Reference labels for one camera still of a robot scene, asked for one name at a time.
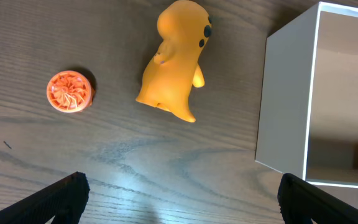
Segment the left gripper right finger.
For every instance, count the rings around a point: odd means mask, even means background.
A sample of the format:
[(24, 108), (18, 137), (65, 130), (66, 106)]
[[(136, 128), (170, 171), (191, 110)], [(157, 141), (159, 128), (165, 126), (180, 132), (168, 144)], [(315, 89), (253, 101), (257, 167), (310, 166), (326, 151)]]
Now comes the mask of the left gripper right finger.
[(283, 174), (277, 198), (285, 224), (358, 224), (358, 209), (290, 173)]

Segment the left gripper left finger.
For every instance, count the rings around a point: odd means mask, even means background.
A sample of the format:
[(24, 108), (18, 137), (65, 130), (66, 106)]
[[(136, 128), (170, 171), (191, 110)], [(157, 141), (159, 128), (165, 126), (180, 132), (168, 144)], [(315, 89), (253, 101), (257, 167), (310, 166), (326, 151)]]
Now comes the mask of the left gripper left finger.
[(86, 175), (71, 175), (0, 211), (0, 224), (77, 224), (89, 199)]

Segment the white cardboard box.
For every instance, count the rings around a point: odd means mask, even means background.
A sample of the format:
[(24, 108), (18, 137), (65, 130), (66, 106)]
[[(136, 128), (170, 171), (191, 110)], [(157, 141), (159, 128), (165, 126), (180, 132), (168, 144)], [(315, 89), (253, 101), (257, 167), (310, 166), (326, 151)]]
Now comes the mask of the white cardboard box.
[(358, 189), (358, 8), (319, 2), (268, 37), (255, 159)]

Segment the orange round plastic toy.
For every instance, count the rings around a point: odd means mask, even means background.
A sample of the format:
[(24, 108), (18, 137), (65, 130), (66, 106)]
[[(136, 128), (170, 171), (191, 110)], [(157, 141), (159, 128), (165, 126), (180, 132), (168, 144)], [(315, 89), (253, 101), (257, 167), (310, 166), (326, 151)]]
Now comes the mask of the orange round plastic toy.
[(66, 70), (54, 75), (47, 84), (48, 102), (62, 113), (78, 113), (91, 106), (95, 90), (81, 73)]

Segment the yellow rubber figure toy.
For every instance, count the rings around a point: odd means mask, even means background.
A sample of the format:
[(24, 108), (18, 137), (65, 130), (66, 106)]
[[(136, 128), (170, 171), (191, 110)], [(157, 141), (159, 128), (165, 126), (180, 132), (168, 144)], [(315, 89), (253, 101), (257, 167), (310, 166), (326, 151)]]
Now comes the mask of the yellow rubber figure toy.
[(193, 87), (205, 84), (198, 59), (212, 34), (211, 18), (198, 3), (175, 1), (158, 17), (162, 43), (147, 64), (136, 101), (194, 123), (189, 108)]

